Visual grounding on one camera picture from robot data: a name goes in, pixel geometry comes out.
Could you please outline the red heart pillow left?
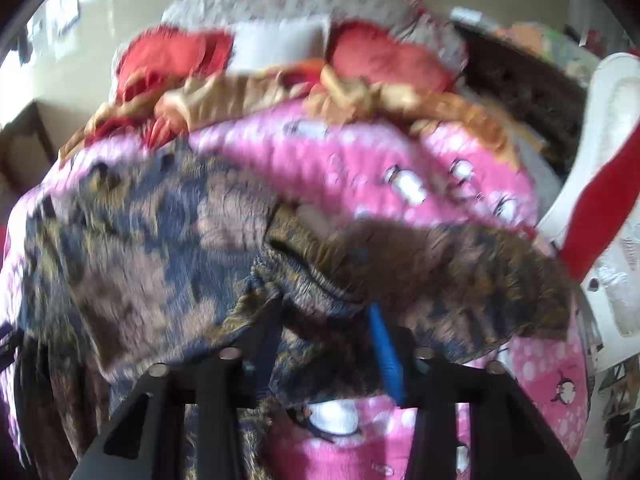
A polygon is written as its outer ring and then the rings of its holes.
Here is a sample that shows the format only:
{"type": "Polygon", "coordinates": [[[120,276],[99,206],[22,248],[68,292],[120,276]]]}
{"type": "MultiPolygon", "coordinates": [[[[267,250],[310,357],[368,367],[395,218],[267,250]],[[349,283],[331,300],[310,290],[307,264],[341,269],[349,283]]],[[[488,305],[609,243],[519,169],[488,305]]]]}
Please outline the red heart pillow left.
{"type": "Polygon", "coordinates": [[[144,86],[173,76],[207,77],[227,65],[233,35],[223,28],[187,32],[176,26],[157,25],[142,32],[122,51],[115,64],[115,96],[130,101],[144,86]]]}

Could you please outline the pink penguin blanket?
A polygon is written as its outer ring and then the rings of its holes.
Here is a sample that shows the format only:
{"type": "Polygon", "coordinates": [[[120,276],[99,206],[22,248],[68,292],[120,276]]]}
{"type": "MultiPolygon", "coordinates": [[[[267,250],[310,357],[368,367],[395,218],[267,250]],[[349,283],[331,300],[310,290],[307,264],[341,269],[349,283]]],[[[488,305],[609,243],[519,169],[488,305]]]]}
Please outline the pink penguin blanket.
{"type": "MultiPolygon", "coordinates": [[[[290,103],[222,122],[158,150],[124,134],[84,148],[65,164],[55,164],[11,212],[1,273],[2,318],[21,328],[26,222],[47,196],[68,191],[96,164],[143,162],[177,145],[219,156],[261,177],[282,202],[314,222],[322,235],[364,217],[416,229],[477,223],[518,234],[553,258],[546,246],[527,237],[538,209],[527,172],[498,162],[463,128],[443,125],[427,139],[413,141],[382,120],[329,127],[307,117],[298,103],[290,103]]],[[[463,363],[481,366],[491,358],[503,360],[570,454],[578,449],[587,414],[585,359],[574,312],[570,284],[570,326],[564,338],[514,336],[463,363]]],[[[3,379],[12,391],[12,438],[29,473],[42,479],[18,426],[16,371],[17,366],[3,379]]],[[[406,472],[416,414],[394,408],[382,390],[367,400],[289,408],[284,417],[294,428],[307,431],[312,445],[330,446],[330,465],[347,470],[339,479],[400,479],[406,472]]]]}

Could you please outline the floral grey bed cover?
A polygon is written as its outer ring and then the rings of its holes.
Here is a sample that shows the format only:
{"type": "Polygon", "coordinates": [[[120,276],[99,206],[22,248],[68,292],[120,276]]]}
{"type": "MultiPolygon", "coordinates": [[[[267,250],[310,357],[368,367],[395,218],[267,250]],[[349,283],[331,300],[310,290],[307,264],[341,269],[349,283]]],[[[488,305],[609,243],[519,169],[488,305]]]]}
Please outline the floral grey bed cover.
{"type": "MultiPolygon", "coordinates": [[[[468,49],[454,28],[423,9],[421,0],[175,0],[164,11],[159,25],[176,26],[190,32],[211,28],[231,29],[250,21],[280,21],[285,18],[329,14],[333,25],[366,21],[390,32],[397,40],[427,47],[454,80],[468,62],[468,49]]],[[[122,44],[112,61],[115,64],[131,39],[122,44]]]]}

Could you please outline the red heart pillow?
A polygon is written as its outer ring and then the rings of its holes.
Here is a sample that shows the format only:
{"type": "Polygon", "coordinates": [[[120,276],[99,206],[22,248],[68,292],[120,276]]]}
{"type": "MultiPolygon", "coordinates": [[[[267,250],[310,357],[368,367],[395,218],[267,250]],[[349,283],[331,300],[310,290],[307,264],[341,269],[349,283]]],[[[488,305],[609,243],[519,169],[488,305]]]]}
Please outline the red heart pillow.
{"type": "Polygon", "coordinates": [[[142,32],[122,51],[115,64],[115,96],[130,101],[144,86],[173,76],[207,77],[227,65],[233,35],[223,28],[187,32],[176,26],[157,25],[142,32]]]}
{"type": "Polygon", "coordinates": [[[366,21],[333,25],[326,59],[338,76],[362,78],[368,84],[410,84],[419,90],[444,92],[454,75],[427,47],[395,39],[388,30],[366,21]]]}

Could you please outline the white rectangular pillow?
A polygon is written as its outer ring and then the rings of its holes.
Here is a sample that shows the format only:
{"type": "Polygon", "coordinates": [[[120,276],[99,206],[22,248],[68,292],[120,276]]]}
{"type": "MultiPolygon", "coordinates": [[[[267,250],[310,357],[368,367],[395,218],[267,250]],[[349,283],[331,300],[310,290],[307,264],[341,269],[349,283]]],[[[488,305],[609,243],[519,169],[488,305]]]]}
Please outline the white rectangular pillow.
{"type": "Polygon", "coordinates": [[[250,21],[231,27],[233,46],[227,70],[249,73],[273,66],[324,58],[331,32],[329,14],[250,21]]]}

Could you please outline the red heart pillow right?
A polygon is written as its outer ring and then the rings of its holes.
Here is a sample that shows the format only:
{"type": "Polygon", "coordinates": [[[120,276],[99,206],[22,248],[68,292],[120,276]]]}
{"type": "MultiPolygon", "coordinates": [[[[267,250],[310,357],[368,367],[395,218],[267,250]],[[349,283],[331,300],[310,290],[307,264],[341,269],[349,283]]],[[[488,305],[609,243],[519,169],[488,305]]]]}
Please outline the red heart pillow right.
{"type": "Polygon", "coordinates": [[[368,84],[410,84],[419,90],[444,92],[454,75],[427,47],[395,39],[388,30],[366,21],[333,25],[326,59],[338,76],[362,78],[368,84]]]}

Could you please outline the dark floral patterned garment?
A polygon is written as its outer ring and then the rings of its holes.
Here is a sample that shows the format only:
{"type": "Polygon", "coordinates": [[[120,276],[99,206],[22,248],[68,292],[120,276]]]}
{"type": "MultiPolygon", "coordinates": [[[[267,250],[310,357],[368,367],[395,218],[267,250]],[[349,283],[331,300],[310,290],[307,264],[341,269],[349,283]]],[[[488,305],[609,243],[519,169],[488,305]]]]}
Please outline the dark floral patterned garment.
{"type": "Polygon", "coordinates": [[[273,303],[285,307],[274,371],[240,415],[253,479],[346,476],[284,413],[381,392],[371,302],[457,363],[570,326],[562,266],[518,234],[364,217],[322,235],[261,177],[185,145],[96,164],[47,196],[25,256],[17,419],[43,479],[72,475],[150,365],[230,344],[273,303]]]}

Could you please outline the dark carved wooden headboard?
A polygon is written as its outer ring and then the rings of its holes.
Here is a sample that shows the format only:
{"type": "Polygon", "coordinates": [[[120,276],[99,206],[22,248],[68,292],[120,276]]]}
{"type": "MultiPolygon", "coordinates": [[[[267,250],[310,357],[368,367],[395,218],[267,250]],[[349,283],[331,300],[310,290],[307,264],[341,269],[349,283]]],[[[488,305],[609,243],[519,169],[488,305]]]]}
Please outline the dark carved wooden headboard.
{"type": "Polygon", "coordinates": [[[487,32],[459,23],[454,29],[468,49],[466,85],[532,127],[544,140],[542,156],[566,179],[582,135],[586,90],[549,63],[487,32]]]}

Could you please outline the orange red crumpled blanket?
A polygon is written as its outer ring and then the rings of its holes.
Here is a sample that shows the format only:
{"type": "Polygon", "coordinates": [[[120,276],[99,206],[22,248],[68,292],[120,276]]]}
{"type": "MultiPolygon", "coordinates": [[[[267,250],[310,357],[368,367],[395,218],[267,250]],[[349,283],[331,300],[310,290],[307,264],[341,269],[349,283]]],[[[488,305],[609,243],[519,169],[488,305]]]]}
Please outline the orange red crumpled blanket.
{"type": "Polygon", "coordinates": [[[137,131],[143,145],[156,150],[178,136],[293,100],[302,101],[308,117],[330,126],[386,118],[405,126],[415,139],[425,139],[443,122],[452,122],[498,162],[512,169],[521,166],[503,126],[483,107],[451,92],[342,78],[319,60],[208,77],[180,77],[142,68],[68,139],[58,151],[58,162],[65,164],[88,145],[121,131],[137,131]]]}

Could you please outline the white red plastic chair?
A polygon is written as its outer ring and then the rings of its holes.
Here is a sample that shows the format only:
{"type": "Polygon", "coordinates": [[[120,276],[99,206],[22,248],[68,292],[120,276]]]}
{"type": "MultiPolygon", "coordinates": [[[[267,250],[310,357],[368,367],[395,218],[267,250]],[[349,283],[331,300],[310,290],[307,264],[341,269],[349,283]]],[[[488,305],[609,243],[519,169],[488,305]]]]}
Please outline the white red plastic chair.
{"type": "Polygon", "coordinates": [[[537,230],[560,259],[586,302],[598,372],[639,352],[639,336],[625,335],[616,321],[611,293],[597,274],[597,260],[610,248],[624,272],[631,255],[620,231],[639,213],[639,58],[615,53],[602,60],[587,91],[582,133],[574,164],[537,230]]]}

